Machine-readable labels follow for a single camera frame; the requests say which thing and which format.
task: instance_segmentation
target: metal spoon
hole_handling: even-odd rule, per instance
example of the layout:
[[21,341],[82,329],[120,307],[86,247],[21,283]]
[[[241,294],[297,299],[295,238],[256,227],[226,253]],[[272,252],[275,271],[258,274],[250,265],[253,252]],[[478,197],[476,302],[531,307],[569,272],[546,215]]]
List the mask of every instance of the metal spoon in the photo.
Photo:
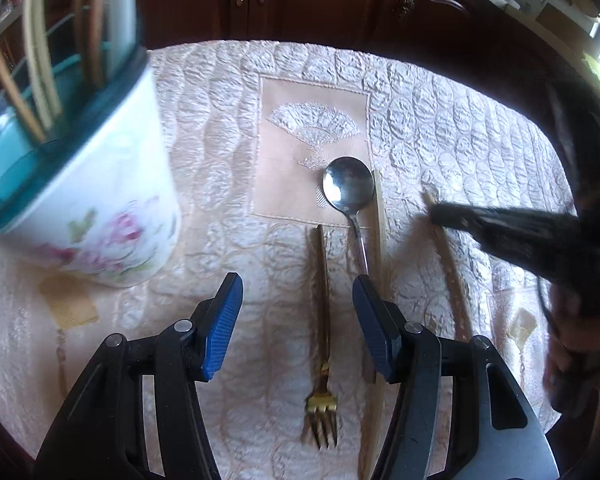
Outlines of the metal spoon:
[[363,274],[369,273],[365,245],[360,235],[358,212],[373,200],[376,183],[368,167],[352,156],[332,160],[324,171],[322,191],[329,203],[346,216],[353,225],[358,243],[358,256]]

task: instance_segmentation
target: blue gripper pad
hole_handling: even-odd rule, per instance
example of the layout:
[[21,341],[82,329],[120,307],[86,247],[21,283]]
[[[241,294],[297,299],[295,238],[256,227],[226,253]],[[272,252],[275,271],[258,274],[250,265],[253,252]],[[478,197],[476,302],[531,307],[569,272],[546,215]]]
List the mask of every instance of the blue gripper pad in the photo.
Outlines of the blue gripper pad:
[[366,275],[358,276],[353,282],[352,295],[358,322],[376,370],[388,383],[393,383],[396,381],[398,354],[402,348],[398,323],[404,325],[405,321],[392,316]]
[[196,337],[205,338],[202,375],[207,381],[222,367],[241,306],[242,279],[235,272],[229,272],[204,319],[197,324]]

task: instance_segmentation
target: ceramic container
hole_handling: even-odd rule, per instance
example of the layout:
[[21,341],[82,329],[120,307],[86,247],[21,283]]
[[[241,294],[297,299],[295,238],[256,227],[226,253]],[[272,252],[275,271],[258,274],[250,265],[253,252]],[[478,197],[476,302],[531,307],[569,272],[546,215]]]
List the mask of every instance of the ceramic container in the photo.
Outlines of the ceramic container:
[[179,229],[146,68],[110,119],[0,231],[0,244],[42,267],[131,286],[165,264]]
[[[70,36],[71,23],[62,27]],[[16,81],[27,77],[21,68]],[[0,246],[52,271],[136,285],[166,263],[180,230],[147,52],[138,46],[97,94],[82,91],[77,56],[54,72],[71,99],[44,143],[0,94]]]

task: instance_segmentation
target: gold fork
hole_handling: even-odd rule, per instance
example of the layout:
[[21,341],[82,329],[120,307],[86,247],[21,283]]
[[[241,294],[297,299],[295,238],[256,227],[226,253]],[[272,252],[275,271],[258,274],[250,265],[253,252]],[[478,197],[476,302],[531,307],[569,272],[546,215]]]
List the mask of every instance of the gold fork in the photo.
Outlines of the gold fork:
[[324,232],[318,225],[318,356],[320,357],[320,374],[318,384],[307,397],[304,412],[309,420],[311,431],[314,434],[318,449],[321,448],[320,430],[326,447],[331,439],[334,446],[338,445],[338,423],[336,409],[338,397],[333,395],[327,387],[329,381],[330,357],[330,313],[329,313],[329,282],[327,275],[327,258],[324,248]]

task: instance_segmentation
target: tablecloth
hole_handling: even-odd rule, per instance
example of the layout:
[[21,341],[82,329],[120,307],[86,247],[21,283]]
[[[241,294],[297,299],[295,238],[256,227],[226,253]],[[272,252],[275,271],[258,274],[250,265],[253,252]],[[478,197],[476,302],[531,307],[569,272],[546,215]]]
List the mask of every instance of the tablecloth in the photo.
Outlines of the tablecloth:
[[[535,277],[482,253],[467,235],[448,232],[464,297],[458,307],[421,197],[427,188],[442,200],[474,205],[568,206],[560,161],[535,124],[423,68],[325,46],[212,41],[154,51],[151,64],[183,214],[164,269],[124,290],[80,284],[80,301],[96,315],[61,329],[40,292],[49,273],[0,251],[0,421],[28,453],[38,452],[63,397],[106,335],[159,333],[189,317],[226,272],[236,271],[244,304],[234,335],[220,372],[198,388],[222,477],[357,478],[372,397],[350,298],[358,268],[344,218],[325,207],[318,184],[327,161],[345,154],[365,159],[380,176],[387,299],[440,336],[488,336],[542,426],[557,420],[541,387],[546,327]],[[275,150],[269,137],[277,139]],[[267,200],[272,192],[294,199]],[[372,248],[369,218],[364,231]],[[304,423],[317,372],[318,222],[330,225],[330,387],[340,424],[338,447],[320,451]],[[145,391],[147,449],[160,472],[150,380]],[[387,387],[384,397],[386,428],[395,389]],[[449,410],[447,383],[432,471],[443,467]]]

